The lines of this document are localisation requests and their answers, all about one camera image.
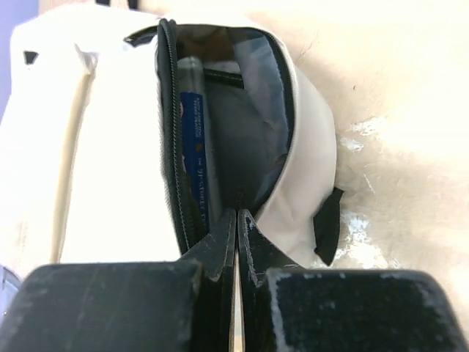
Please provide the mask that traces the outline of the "beige student backpack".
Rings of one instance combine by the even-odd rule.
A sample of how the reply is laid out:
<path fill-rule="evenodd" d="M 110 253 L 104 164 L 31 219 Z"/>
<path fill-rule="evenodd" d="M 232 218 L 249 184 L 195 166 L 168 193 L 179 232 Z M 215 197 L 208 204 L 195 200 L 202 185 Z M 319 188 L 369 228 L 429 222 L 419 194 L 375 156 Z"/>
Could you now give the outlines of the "beige student backpack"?
<path fill-rule="evenodd" d="M 203 239 L 181 92 L 203 96 L 209 232 L 243 208 L 298 265 L 332 263 L 333 115 L 257 23 L 66 4 L 13 29 L 10 63 L 1 263 L 18 276 L 56 263 L 173 262 Z"/>

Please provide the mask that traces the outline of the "blue glossy comic book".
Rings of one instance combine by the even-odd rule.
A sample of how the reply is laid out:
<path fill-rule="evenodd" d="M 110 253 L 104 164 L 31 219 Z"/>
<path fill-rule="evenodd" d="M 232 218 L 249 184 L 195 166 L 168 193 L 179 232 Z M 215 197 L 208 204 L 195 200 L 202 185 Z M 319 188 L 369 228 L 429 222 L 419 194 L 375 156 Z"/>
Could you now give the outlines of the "blue glossy comic book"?
<path fill-rule="evenodd" d="M 188 176 L 190 195 L 202 221 L 204 233 L 210 230 L 210 201 L 204 134 L 204 101 L 196 92 L 181 92 L 182 159 Z"/>

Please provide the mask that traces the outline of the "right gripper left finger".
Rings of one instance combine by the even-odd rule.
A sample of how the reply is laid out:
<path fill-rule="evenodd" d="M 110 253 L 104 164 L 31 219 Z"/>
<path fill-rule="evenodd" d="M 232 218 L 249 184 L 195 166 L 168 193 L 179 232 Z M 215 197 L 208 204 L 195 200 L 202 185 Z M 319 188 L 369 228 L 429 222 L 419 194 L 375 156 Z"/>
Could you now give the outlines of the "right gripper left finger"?
<path fill-rule="evenodd" d="M 236 213 L 179 260 L 47 265 L 3 322 L 5 351 L 231 351 Z"/>

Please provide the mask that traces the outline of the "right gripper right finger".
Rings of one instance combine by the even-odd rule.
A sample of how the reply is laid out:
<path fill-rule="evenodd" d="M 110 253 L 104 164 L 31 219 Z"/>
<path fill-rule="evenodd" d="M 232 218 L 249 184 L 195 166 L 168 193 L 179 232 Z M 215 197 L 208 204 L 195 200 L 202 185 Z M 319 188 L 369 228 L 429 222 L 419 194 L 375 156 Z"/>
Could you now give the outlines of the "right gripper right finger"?
<path fill-rule="evenodd" d="M 307 270 L 237 219 L 246 351 L 463 351 L 441 286 L 409 270 Z"/>

